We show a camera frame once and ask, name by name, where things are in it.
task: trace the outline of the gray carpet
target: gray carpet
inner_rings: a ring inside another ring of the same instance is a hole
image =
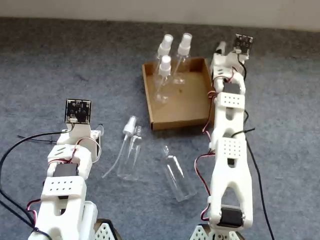
[[[103,123],[103,153],[87,180],[87,200],[99,217],[112,219],[124,240],[187,240],[201,223],[207,196],[193,170],[207,151],[201,127],[154,133],[149,129],[141,65],[152,59],[163,34],[193,34],[191,54],[210,58],[220,40],[235,33],[254,37],[246,63],[248,133],[263,180],[265,203],[276,239],[314,239],[319,232],[320,34],[311,32],[151,24],[0,18],[0,153],[17,134],[57,131],[65,127],[65,98],[91,99],[91,125]],[[130,115],[143,126],[140,180],[101,175],[119,151]],[[160,163],[166,143],[185,164],[198,194],[178,203]],[[53,145],[28,142],[3,166],[4,189],[19,203],[38,198]],[[248,158],[253,183],[254,222],[247,240],[269,240],[257,173]],[[210,180],[213,159],[199,164]],[[226,201],[232,202],[232,193]],[[27,239],[30,229],[0,206],[0,239]]]

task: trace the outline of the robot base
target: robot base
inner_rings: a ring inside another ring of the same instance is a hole
[[[199,224],[195,227],[189,240],[245,240],[237,231],[227,231],[217,233],[217,236],[210,230],[208,224]]]
[[[93,228],[95,231],[94,240],[122,240],[109,219],[97,219]]]

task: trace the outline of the cardboard box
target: cardboard box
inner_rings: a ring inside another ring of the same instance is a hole
[[[153,63],[142,66],[145,95],[152,130],[182,128],[206,124],[210,110],[208,92],[212,90],[208,65],[204,58],[192,58],[190,72],[185,73],[185,84],[175,84],[168,103],[155,101]],[[210,120],[214,119],[212,106]]]

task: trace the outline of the circuit board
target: circuit board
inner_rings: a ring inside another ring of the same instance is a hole
[[[252,36],[236,34],[233,42],[233,50],[237,54],[249,55],[254,38]]]
[[[65,103],[64,122],[66,124],[90,124],[91,101],[67,99]]]

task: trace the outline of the bottle cap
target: bottle cap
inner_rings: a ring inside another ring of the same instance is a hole
[[[159,66],[159,75],[167,77],[171,72],[171,57],[164,55],[161,58],[161,64]]]
[[[182,56],[186,56],[190,52],[190,45],[191,45],[192,35],[190,33],[184,33],[182,36],[182,40],[180,42],[178,48],[178,54]]]
[[[174,40],[174,37],[172,35],[170,34],[164,35],[163,40],[158,48],[159,56],[164,56],[169,54],[173,40]]]
[[[163,150],[162,153],[164,154],[164,156],[167,157],[169,155],[169,153],[170,153],[169,147],[167,145],[164,145],[162,150]]]
[[[131,116],[128,123],[124,126],[123,134],[132,136],[135,132],[137,117]]]

